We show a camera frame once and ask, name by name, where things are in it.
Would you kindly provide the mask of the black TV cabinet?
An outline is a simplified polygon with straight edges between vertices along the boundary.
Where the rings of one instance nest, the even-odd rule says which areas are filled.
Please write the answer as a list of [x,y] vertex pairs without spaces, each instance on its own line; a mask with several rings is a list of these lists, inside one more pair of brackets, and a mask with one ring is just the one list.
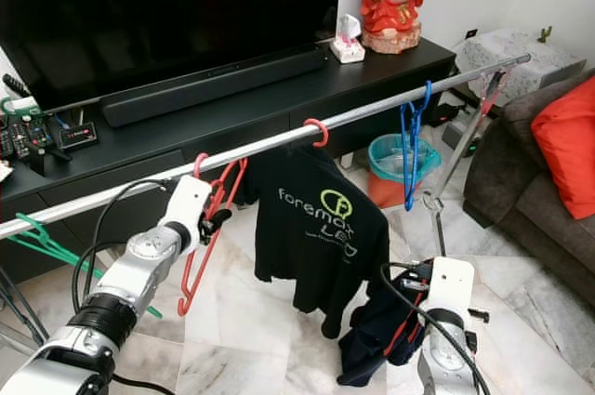
[[[1,217],[31,214],[51,205],[68,203],[90,192],[109,190],[127,181],[161,173],[194,161],[197,153],[229,151],[235,146],[298,128],[306,119],[326,119],[365,105],[439,81],[456,67],[454,51],[422,38],[419,46],[399,55],[369,52],[363,62],[340,64],[331,59],[320,71],[307,72],[270,85],[229,95],[179,111],[113,127],[102,115],[88,116],[98,132],[97,143],[68,153],[70,162],[47,154],[44,174],[25,163],[1,183]],[[399,130],[398,110],[369,116],[361,122],[330,130],[324,151],[338,158],[366,148],[374,138]],[[117,204],[103,224],[105,241],[116,241],[138,230],[137,222],[149,221],[138,205],[164,203],[163,195],[137,196],[133,203]],[[89,246],[98,209],[46,225],[51,237],[73,252]],[[14,279],[55,269],[63,262],[10,241],[0,243],[0,265]]]

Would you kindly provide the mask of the dark brown sofa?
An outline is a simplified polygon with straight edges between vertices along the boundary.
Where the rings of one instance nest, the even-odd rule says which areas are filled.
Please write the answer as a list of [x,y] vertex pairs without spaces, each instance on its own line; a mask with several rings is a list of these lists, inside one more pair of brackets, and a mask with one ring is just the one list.
[[482,228],[497,226],[530,251],[595,309],[595,214],[570,216],[531,133],[540,111],[591,77],[595,68],[503,107],[473,154],[463,209]]

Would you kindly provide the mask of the red hanger with pink hook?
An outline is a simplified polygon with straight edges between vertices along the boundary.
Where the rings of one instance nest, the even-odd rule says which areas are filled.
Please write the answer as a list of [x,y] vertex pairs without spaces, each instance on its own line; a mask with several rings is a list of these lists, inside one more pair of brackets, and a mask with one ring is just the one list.
[[[232,209],[235,193],[241,187],[247,165],[249,165],[247,158],[232,161],[222,170],[220,178],[211,183],[212,195],[209,195],[208,203],[205,205],[203,219],[207,214],[211,214],[217,209]],[[220,233],[221,230],[214,234],[212,242],[209,244],[204,244],[200,239],[199,249],[187,255],[186,262],[184,262],[184,271],[182,272],[181,297],[176,305],[179,317],[186,317],[191,309],[192,302],[194,302],[197,294],[197,288],[199,288],[200,281],[203,280],[205,268],[207,268],[208,260],[211,259]]]

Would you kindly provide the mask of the black television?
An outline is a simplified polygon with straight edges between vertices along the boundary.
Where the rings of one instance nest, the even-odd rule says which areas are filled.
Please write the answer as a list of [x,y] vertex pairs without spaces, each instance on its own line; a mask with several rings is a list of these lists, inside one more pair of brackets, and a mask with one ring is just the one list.
[[338,0],[0,0],[0,43],[60,107],[311,49]]

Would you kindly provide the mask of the black soundbar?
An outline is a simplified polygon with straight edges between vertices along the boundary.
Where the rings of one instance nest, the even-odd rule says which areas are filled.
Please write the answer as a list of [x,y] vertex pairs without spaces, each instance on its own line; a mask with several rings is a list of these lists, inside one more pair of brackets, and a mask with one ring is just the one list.
[[124,126],[246,92],[256,86],[275,84],[302,73],[319,71],[326,63],[326,51],[319,44],[299,46],[103,95],[100,109],[108,124]]

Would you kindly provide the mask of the navy garment with red trim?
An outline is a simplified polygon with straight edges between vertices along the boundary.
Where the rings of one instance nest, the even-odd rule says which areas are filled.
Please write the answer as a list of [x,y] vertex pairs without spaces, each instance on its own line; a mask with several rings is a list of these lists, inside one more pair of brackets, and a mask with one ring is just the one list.
[[387,287],[351,315],[351,330],[338,344],[341,356],[340,386],[365,387],[384,364],[403,366],[412,360],[424,340],[425,326]]

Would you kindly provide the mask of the small black display box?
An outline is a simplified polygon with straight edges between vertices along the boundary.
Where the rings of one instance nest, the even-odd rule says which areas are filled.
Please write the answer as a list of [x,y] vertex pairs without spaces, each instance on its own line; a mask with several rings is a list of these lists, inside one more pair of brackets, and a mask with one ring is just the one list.
[[63,151],[82,148],[98,143],[98,132],[92,122],[84,122],[80,125],[63,126],[57,132],[57,145]]

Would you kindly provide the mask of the blue plastic hanger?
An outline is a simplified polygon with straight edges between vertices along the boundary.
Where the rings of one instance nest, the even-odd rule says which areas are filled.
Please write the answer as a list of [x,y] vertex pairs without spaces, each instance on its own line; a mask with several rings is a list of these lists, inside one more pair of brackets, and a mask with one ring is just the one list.
[[421,100],[412,100],[399,107],[401,127],[401,176],[403,176],[403,207],[411,211],[417,184],[420,182],[420,131],[422,114],[432,100],[432,82],[426,82]]

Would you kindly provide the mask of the metal clothes rack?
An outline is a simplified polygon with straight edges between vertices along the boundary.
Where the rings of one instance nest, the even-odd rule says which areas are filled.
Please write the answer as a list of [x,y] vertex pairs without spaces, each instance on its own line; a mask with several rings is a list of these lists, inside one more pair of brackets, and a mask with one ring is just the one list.
[[[492,65],[485,65],[483,68],[476,69],[476,71],[463,72],[455,76],[447,77],[447,79],[443,79],[442,81],[433,82],[432,86],[430,86],[430,88],[432,88],[432,92],[430,93],[441,92],[441,90],[450,88],[450,86],[457,86],[458,84],[463,84],[463,82],[477,79],[477,77],[484,73],[492,73],[493,76],[499,76],[507,69],[514,67],[514,65],[528,62],[530,58],[531,57],[528,55],[522,55],[519,57],[511,57],[511,59],[502,59]],[[328,130],[332,130],[332,128],[339,127],[340,125],[358,122],[358,120],[362,120],[366,118],[366,116],[373,116],[386,110],[395,109],[395,107],[403,105],[405,102],[416,100],[417,98],[422,97],[424,89],[425,86],[421,86],[417,89],[408,90],[408,92],[394,95],[394,97],[369,103],[369,105],[357,107],[357,109],[331,116],[331,118],[324,119],[322,122],[327,126]],[[116,201],[127,198],[127,196],[138,194],[138,192],[157,190],[157,188],[165,190],[167,183],[174,183],[176,187],[178,179],[182,178],[182,176],[195,176],[200,179],[200,175],[204,170],[216,168],[216,166],[220,165],[228,165],[233,160],[242,160],[242,158],[250,157],[251,154],[268,151],[276,148],[276,146],[293,143],[295,140],[311,137],[315,135],[315,133],[316,127],[313,126],[294,128],[294,130],[279,133],[279,135],[238,146],[238,148],[230,151],[218,153],[216,156],[212,157],[211,160],[207,160],[204,156],[199,156],[190,166],[179,166],[178,168],[162,171],[162,173],[148,176],[147,178],[138,179],[138,181],[124,183],[123,186],[120,187],[111,188],[106,191],[93,192],[93,194],[89,194],[85,196],[85,198],[78,198],[64,204],[51,205],[51,207],[43,209],[43,211],[35,212],[30,216],[21,214],[17,219],[5,221],[1,224],[1,239],[3,239],[3,241],[13,242],[9,239],[11,235],[30,232],[30,230],[33,230],[34,222],[38,222],[41,226],[48,224],[48,222],[56,222],[65,219],[66,217],[75,216],[75,214],[90,211],[90,209],[97,208],[99,205],[114,204]],[[47,335],[46,330],[42,328],[41,323],[36,323],[34,320],[30,320],[29,323],[27,323],[27,327],[29,327],[31,333],[33,333],[33,338],[42,338],[43,340],[43,343],[34,351],[40,349],[42,345],[53,336]]]

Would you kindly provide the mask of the red cushion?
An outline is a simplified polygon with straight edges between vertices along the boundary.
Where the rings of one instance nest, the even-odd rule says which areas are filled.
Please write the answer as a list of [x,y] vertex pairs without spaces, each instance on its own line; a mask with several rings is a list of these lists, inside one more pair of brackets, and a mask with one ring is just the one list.
[[549,103],[533,136],[574,219],[595,214],[595,75]]

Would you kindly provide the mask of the side table with patterned cloth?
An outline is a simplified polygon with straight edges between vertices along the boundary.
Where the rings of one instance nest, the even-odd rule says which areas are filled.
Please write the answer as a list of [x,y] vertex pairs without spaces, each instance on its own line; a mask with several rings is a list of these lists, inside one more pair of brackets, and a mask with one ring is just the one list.
[[587,63],[556,46],[540,43],[534,34],[510,27],[465,39],[454,51],[460,72],[475,71],[509,57],[531,56],[528,62],[506,73],[502,92],[495,101],[498,106],[509,105],[522,95],[570,79],[584,71]]

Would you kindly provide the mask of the green plastic hanger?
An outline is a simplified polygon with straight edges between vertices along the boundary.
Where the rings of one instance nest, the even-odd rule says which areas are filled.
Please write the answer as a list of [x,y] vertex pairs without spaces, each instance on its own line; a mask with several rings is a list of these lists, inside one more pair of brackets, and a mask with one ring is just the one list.
[[136,323],[152,305],[158,285],[167,276],[178,257],[178,238],[167,228],[152,228],[132,235],[127,239],[124,253],[106,269],[95,272],[92,267],[98,261],[93,258],[99,248],[81,254],[64,249],[48,237],[38,222],[33,224],[33,233],[17,233],[11,241],[30,247],[51,257],[73,265],[78,276],[98,280],[86,284],[75,276],[71,279],[72,305],[75,313],[88,313],[90,317],[111,317],[124,323]]

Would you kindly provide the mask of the black remote control bundle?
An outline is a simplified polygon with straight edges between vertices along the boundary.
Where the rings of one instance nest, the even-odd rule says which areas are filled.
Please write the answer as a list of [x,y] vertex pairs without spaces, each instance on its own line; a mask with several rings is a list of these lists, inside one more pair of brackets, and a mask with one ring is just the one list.
[[25,163],[34,173],[44,174],[46,155],[56,148],[46,117],[3,115],[0,123],[0,157]]

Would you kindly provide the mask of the white pink tissue box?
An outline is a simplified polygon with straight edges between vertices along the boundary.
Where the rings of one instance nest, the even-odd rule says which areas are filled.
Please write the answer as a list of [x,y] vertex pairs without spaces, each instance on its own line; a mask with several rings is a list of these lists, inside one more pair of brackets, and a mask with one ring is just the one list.
[[362,62],[365,57],[365,49],[360,42],[362,33],[362,23],[352,14],[338,17],[330,49],[340,63]]

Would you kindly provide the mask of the black shirt with green print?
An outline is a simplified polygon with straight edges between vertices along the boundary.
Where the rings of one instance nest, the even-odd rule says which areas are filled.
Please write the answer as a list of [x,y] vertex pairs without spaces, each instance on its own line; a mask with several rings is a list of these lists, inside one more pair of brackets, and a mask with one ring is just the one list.
[[295,309],[322,311],[323,335],[338,338],[346,306],[390,258],[381,208],[306,144],[249,157],[239,198],[257,206],[257,279],[295,281]]

